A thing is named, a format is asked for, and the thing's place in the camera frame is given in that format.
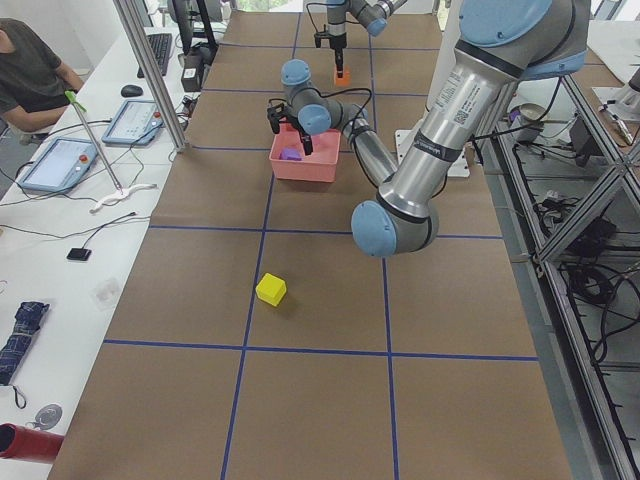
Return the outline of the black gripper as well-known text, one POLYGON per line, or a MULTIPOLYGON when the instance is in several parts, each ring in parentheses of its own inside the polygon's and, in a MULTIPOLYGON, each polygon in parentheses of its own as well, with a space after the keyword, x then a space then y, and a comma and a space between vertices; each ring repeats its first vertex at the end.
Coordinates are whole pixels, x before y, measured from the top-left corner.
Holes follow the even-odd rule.
POLYGON ((344 76, 343 51, 347 47, 346 34, 334 35, 327 30, 314 34, 314 44, 316 48, 320 48, 324 40, 329 42, 329 48, 334 52, 334 76, 344 76))
POLYGON ((273 134, 281 132, 281 126, 288 124, 298 132, 300 141, 306 155, 313 153, 313 141, 311 136, 301 126, 298 118, 292 113, 292 110, 285 102, 274 104, 270 99, 266 108, 266 117, 273 134))

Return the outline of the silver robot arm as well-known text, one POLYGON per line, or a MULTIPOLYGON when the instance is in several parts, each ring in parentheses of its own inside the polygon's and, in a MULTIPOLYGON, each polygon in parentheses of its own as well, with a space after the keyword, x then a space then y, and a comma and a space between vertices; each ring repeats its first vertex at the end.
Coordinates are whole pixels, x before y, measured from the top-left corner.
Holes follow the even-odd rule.
POLYGON ((380 0, 370 4, 365 0, 326 1, 326 23, 323 29, 314 27, 316 48, 327 41, 334 54, 334 74, 337 82, 346 80, 347 69, 344 65, 344 50, 347 48, 347 16, 351 15, 356 24, 361 25, 370 36, 380 35, 406 0, 380 0))
POLYGON ((351 230, 361 251, 389 257, 425 248, 436 236, 430 201, 499 91, 520 81, 562 77, 582 68, 587 51, 587 1, 465 1, 459 9, 455 63, 402 160, 386 149, 365 109, 320 94, 308 64, 281 69, 284 100, 267 109, 274 133, 283 122, 303 146, 327 130, 347 140, 376 197, 359 204, 351 230))

